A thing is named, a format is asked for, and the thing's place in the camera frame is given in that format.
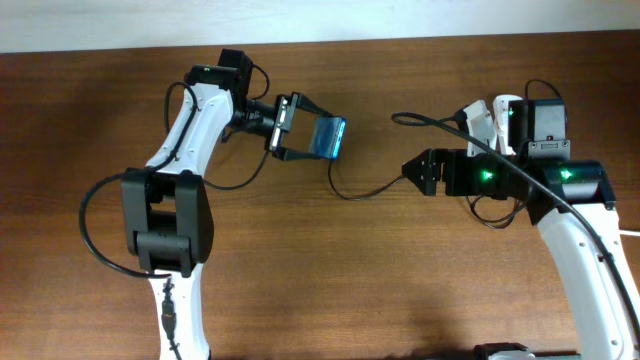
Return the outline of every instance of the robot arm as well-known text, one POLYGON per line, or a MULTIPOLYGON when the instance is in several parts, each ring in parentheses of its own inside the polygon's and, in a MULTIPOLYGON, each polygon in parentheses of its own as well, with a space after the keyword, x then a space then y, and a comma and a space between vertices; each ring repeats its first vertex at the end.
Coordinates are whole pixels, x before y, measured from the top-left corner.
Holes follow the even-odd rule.
MULTIPOLYGON (((519 150, 514 156, 502 155, 497 161, 500 155, 495 152, 476 151, 473 156, 463 149, 429 149, 405 163, 402 173, 428 196, 435 195, 436 182, 442 180, 448 196, 513 197, 525 203, 531 223, 539 229, 562 278, 580 338, 581 358, 639 358, 640 299, 620 243, 615 196, 604 168, 595 161, 569 160, 561 99, 511 99, 507 104, 508 136, 500 136, 500 140, 505 147, 519 150), (561 203, 505 166, 504 158, 572 205, 599 235, 602 246, 561 203)), ((454 117, 461 130, 467 126, 463 132, 491 150, 493 146, 486 139, 478 139, 470 131, 486 124, 469 123, 465 114, 468 116, 467 111, 459 111, 454 117)), ((535 359, 526 349, 506 345, 505 351, 490 346, 490 352, 480 346, 477 358, 535 359)))
POLYGON ((276 106, 247 99, 252 67, 244 53, 234 50, 223 50, 218 66, 194 66, 180 83, 185 91, 178 117, 146 164, 147 169, 157 170, 130 170, 122 179, 129 252, 147 272, 168 275, 149 278, 158 312, 161 360, 210 358, 200 281, 214 224, 203 176, 225 127, 265 137, 265 149, 285 161, 333 159, 338 154, 346 121, 300 93, 278 96, 276 106), (282 144, 296 109, 320 115, 308 152, 282 144), (164 201, 174 201, 175 212, 154 209, 153 204, 164 201))

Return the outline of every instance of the wire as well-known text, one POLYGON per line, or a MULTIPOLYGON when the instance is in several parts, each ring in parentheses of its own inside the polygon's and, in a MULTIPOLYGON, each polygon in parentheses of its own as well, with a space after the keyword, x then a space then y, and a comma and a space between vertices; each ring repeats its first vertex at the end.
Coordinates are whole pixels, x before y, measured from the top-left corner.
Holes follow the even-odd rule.
MULTIPOLYGON (((425 119, 429 119, 429 121, 431 122, 439 122, 439 123, 445 123, 447 121, 453 121, 453 117, 446 117, 444 119, 440 119, 440 120, 436 120, 436 119, 432 119, 428 116, 425 116, 425 119)), ((431 126, 433 124, 430 123, 426 123, 426 122, 415 122, 415 121, 406 121, 406 120, 402 120, 402 119, 395 119, 393 120, 393 122, 395 122, 396 124, 400 124, 400 125, 404 125, 404 126, 431 126)))
POLYGON ((173 91, 173 88, 178 85, 184 87, 185 90, 187 90, 191 95, 191 99, 193 100, 193 106, 191 107, 191 109, 193 110, 193 107, 195 106, 196 110, 200 110, 198 109, 196 93, 193 91, 189 84, 184 81, 176 81, 173 84, 169 85, 169 87, 167 88, 167 93, 164 96, 164 129, 166 130, 167 134, 169 134, 169 131, 171 130, 171 127, 169 126, 169 100, 171 100, 171 92, 173 91))
POLYGON ((634 231, 634 230, 620 230, 620 235, 627 235, 627 236, 640 236, 640 231, 634 231))
POLYGON ((468 196, 465 196, 465 199, 467 199, 467 204, 469 204, 469 210, 471 210, 471 213, 473 214, 473 216, 475 216, 484 226, 489 227, 491 229, 498 229, 498 230, 506 229, 507 227, 509 227, 509 225, 511 225, 513 220, 516 218, 516 215, 518 215, 522 210, 527 208, 526 204, 521 203, 517 199, 514 199, 513 210, 509 214, 501 217, 500 219, 488 220, 481 217, 476 212, 476 204, 478 203, 478 201, 480 201, 480 199, 483 199, 483 198, 485 198, 485 196, 480 195, 476 197, 473 201, 471 201, 469 200, 468 196))
POLYGON ((253 181, 253 179, 255 179, 258 174, 260 173, 260 170, 262 170, 262 167, 264 166, 264 163, 267 162, 267 155, 269 155, 269 151, 265 151, 264 155, 262 156, 262 160, 260 161, 260 165, 258 165, 258 168, 256 169, 256 171, 253 173, 253 175, 251 175, 251 177, 249 179, 247 179, 245 182, 238 184, 238 185, 233 185, 233 186, 220 186, 220 185, 216 185, 213 184, 207 180, 204 180, 204 184, 207 186, 210 186, 216 190, 236 190, 236 189, 240 189, 242 187, 245 187, 247 185, 249 185, 249 183, 251 183, 253 181))
POLYGON ((561 198, 560 196, 555 194, 553 191, 549 190, 549 188, 544 186, 541 182, 536 180, 534 177, 532 177, 531 175, 527 174, 525 171, 520 169, 517 165, 513 164, 511 161, 509 161, 508 159, 506 159, 503 156, 501 156, 498 152, 496 152, 495 150, 493 150, 492 148, 490 148, 489 146, 484 144, 482 141, 480 141, 480 140, 478 140, 478 139, 476 139, 476 138, 474 138, 472 136, 469 136, 469 135, 465 134, 464 132, 459 131, 459 130, 457 130, 457 129, 455 129, 455 128, 447 125, 447 124, 443 124, 443 123, 440 123, 438 121, 434 121, 433 119, 430 119, 430 118, 428 118, 426 116, 422 116, 422 115, 416 114, 416 113, 411 113, 411 112, 395 113, 395 114, 391 115, 391 120, 393 122, 402 124, 401 122, 398 121, 398 120, 400 120, 400 119, 398 119, 400 117, 408 117, 408 118, 411 118, 411 119, 415 119, 415 120, 418 120, 418 121, 423 121, 425 123, 429 123, 429 125, 434 125, 434 126, 440 128, 440 129, 444 130, 444 131, 447 131, 447 132, 449 132, 449 133, 451 133, 453 135, 456 135, 459 138, 462 138, 462 139, 464 139, 464 140, 466 140, 468 142, 473 143, 474 145, 476 145, 480 149, 484 150, 486 153, 491 154, 492 156, 494 156, 498 162, 501 162, 503 165, 505 165, 507 168, 512 170, 514 173, 518 174, 520 177, 522 177, 524 180, 526 180, 529 184, 531 184, 533 187, 538 189, 541 193, 543 193, 546 196, 548 196, 551 199, 553 199, 556 203, 558 203, 566 211, 568 211, 571 214, 573 214, 573 216, 576 217, 578 222, 580 222, 580 224, 582 224, 582 226, 585 228, 585 230, 589 233, 589 235, 593 239, 594 245, 597 247, 598 251, 602 254, 602 258, 604 259, 605 263, 607 264, 607 267, 609 268, 609 272, 611 273, 611 277, 613 278, 613 281, 614 281, 616 287, 618 288, 618 291, 620 293, 620 297, 622 298, 622 302, 624 303, 624 306, 625 306, 625 308, 627 310, 627 313, 628 313, 628 315, 630 317, 631 325, 632 325, 633 331, 634 331, 634 336, 636 338, 635 341, 638 341, 640 339, 640 322, 638 321, 638 315, 634 311, 633 303, 631 302, 631 296, 629 295, 629 292, 627 291, 627 288, 624 286, 624 281, 622 280, 622 276, 620 275, 620 272, 618 271, 618 268, 615 265, 615 259, 613 257, 613 254, 611 254, 607 250, 607 247, 605 246, 604 242, 600 238, 600 235, 598 235, 598 233, 593 228, 593 226, 591 226, 591 224, 587 221, 587 219, 585 219, 585 217, 582 216, 582 214, 580 214, 580 212, 578 212, 578 210, 576 210, 573 206, 571 206, 571 204, 569 204, 566 200, 564 200, 563 198, 561 198))
MULTIPOLYGON (((145 173, 147 176, 155 173, 156 171, 164 168, 165 166, 169 165, 169 163, 171 163, 171 161, 173 161, 176 158, 176 155, 178 153, 178 150, 180 150, 180 145, 182 145, 182 141, 184 140, 185 135, 187 134, 187 130, 189 129, 189 126, 191 125, 191 122, 193 121, 193 118, 196 115, 196 111, 198 111, 198 101, 196 98, 195 93, 193 92, 193 89, 191 89, 191 87, 182 81, 176 81, 173 84, 169 85, 169 88, 167 89, 167 94, 165 97, 165 119, 168 119, 168 102, 169 102, 169 98, 171 96, 171 91, 173 90, 174 87, 176 86, 183 86, 185 89, 187 89, 187 91, 189 92, 189 94, 191 94, 191 99, 193 100, 193 106, 191 107, 191 113, 189 114, 189 118, 187 119, 187 122, 185 123, 184 128, 182 129, 182 132, 180 133, 180 136, 178 137, 178 141, 176 142, 176 145, 173 147, 173 149, 171 150, 171 152, 169 153, 169 156, 167 156, 167 158, 160 164, 153 166, 153 167, 148 167, 144 170, 137 170, 137 171, 141 171, 143 173, 145 173)), ((91 200, 91 198, 98 192, 98 190, 100 190, 103 186, 112 183, 116 180, 121 180, 124 177, 125 173, 118 173, 115 175, 111 175, 109 177, 106 177, 100 181, 98 181, 95 185, 93 185, 91 187, 91 189, 89 189, 89 191, 84 195, 84 198, 82 199, 82 202, 80 203, 80 210, 78 211, 78 224, 80 226, 80 234, 82 235, 82 239, 84 240, 85 245, 87 245, 87 247, 89 248, 89 251, 91 251, 91 253, 103 264, 105 264, 106 266, 119 271, 125 275, 129 275, 132 277, 136 277, 136 278, 144 278, 144 279, 162 279, 162 278, 166 278, 171 276, 170 274, 149 274, 149 273, 143 273, 143 272, 139 272, 139 271, 135 271, 135 270, 131 270, 129 268, 126 268, 122 265, 116 264, 115 262, 109 260, 106 256, 104 256, 99 250, 98 248, 96 248, 96 246, 93 244, 93 241, 91 240, 91 237, 89 236, 89 231, 87 230, 87 223, 86 223, 86 215, 87 215, 87 207, 89 206, 89 201, 91 200)))
POLYGON ((260 71, 262 73, 262 75, 264 75, 264 79, 267 81, 267 86, 265 87, 264 91, 262 92, 262 94, 260 94, 259 96, 256 96, 253 98, 253 100, 259 100, 262 99, 263 97, 265 97, 265 95, 267 95, 267 93, 269 92, 269 88, 271 87, 271 79, 269 79, 269 75, 267 75, 267 72, 264 71, 260 66, 253 64, 251 65, 254 68, 258 69, 258 71, 260 71))
POLYGON ((167 282, 164 284, 162 288, 162 292, 164 293, 164 300, 162 300, 162 328, 164 329, 164 333, 167 335, 167 340, 169 340, 169 349, 173 351, 176 355, 177 360, 182 360, 180 356, 180 351, 178 351, 178 345, 175 341, 175 331, 176 331, 176 323, 177 316, 175 310, 175 304, 173 300, 171 300, 171 289, 173 289, 173 284, 171 283, 171 277, 167 278, 167 282))
POLYGON ((338 195, 339 198, 341 198, 342 200, 349 200, 349 201, 359 201, 359 200, 366 200, 366 199, 370 199, 378 194, 380 194, 381 192, 389 189, 390 187, 392 187, 393 185, 397 184, 398 182, 402 181, 404 179, 404 175, 400 175, 398 177, 396 177, 395 179, 391 180, 390 183, 383 185, 373 191, 370 191, 366 194, 362 194, 362 195, 353 195, 353 196, 349 196, 349 195, 344 195, 342 193, 340 193, 340 191, 338 191, 338 189, 336 189, 335 185, 333 184, 333 180, 331 179, 331 165, 333 165, 334 161, 331 160, 329 161, 329 171, 328 171, 328 177, 329 177, 329 184, 331 185, 331 189, 333 189, 333 192, 336 193, 336 195, 338 195))
MULTIPOLYGON (((435 120, 435 119, 431 119, 428 118, 431 121, 437 121, 440 123, 445 123, 447 121, 453 121, 453 117, 447 117, 444 119, 440 119, 440 120, 435 120)), ((430 124, 426 124, 426 123, 417 123, 415 121, 403 121, 401 119, 398 120, 398 123, 401 125, 406 125, 406 126, 429 126, 430 124)), ((366 200, 366 199, 370 199, 378 194, 380 194, 381 192, 389 189, 390 187, 392 187, 393 185, 397 184, 398 182, 402 181, 405 177, 404 175, 400 175, 398 177, 396 177, 395 179, 391 180, 391 182, 389 182, 386 185, 383 185, 373 191, 370 191, 366 194, 361 194, 361 195, 344 195, 342 194, 340 191, 338 191, 338 189, 336 189, 336 186, 333 184, 333 179, 331 177, 331 166, 333 165, 334 160, 330 160, 329 161, 329 170, 328 170, 328 178, 329 178, 329 185, 331 185, 331 189, 333 190, 334 193, 336 193, 336 195, 341 198, 342 200, 348 200, 348 201, 360 201, 360 200, 366 200)))
MULTIPOLYGON (((560 91, 558 91, 558 89, 556 89, 555 86, 553 86, 550 82, 542 80, 542 79, 530 79, 529 81, 527 81, 526 84, 524 84, 524 99, 525 100, 529 100, 529 85, 533 82, 539 82, 541 84, 546 85, 549 89, 551 89, 551 91, 553 91, 553 93, 560 99, 562 100, 562 102, 564 102, 564 100, 562 99, 562 95, 560 95, 560 91)), ((564 106, 564 132, 566 134, 567 129, 568 129, 568 125, 569 125, 569 113, 567 112, 567 106, 564 106)))
POLYGON ((223 128, 223 129, 222 129, 222 135, 220 135, 220 142, 221 142, 221 143, 223 143, 223 144, 226 144, 226 143, 227 143, 227 141, 229 141, 229 138, 231 138, 231 135, 233 135, 233 134, 235 134, 235 133, 237 133, 237 132, 239 132, 239 131, 240 131, 240 130, 235 130, 235 131, 234 131, 234 130, 232 129, 232 130, 229 130, 229 133, 227 134, 227 129, 226 129, 226 128, 223 128))

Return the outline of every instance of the wood grain surface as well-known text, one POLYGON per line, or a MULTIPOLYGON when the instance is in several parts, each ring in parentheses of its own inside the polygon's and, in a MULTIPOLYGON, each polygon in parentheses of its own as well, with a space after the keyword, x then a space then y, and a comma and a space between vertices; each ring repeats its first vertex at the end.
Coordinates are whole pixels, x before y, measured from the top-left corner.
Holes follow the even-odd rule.
MULTIPOLYGON (((349 120, 335 176, 350 193, 385 183, 428 147, 465 146, 437 129, 395 125, 391 113, 444 117, 546 79, 567 103, 573 159, 605 165, 621 227, 640 228, 640 32, 240 48, 269 72, 268 102, 300 91, 349 120)), ((96 181, 155 153, 166 86, 219 52, 0 56, 0 358, 157 358, 149 284, 93 258, 78 206, 96 181)), ((252 93, 263 86, 256 74, 252 93)), ((288 144, 304 147, 312 126, 297 118, 288 144)), ((246 179, 262 147, 246 134, 218 145, 207 178, 246 179)), ((325 161, 269 159, 247 188, 208 192, 216 233, 202 300, 215 357, 384 358, 499 341, 577 348, 560 278, 526 215, 489 230, 464 200, 424 197, 408 181, 346 202, 326 172, 325 161)), ((115 185, 99 193, 88 225, 105 254, 137 268, 120 201, 115 185)), ((487 203, 482 213, 510 206, 487 203)), ((640 243, 623 242, 638 279, 640 243)))

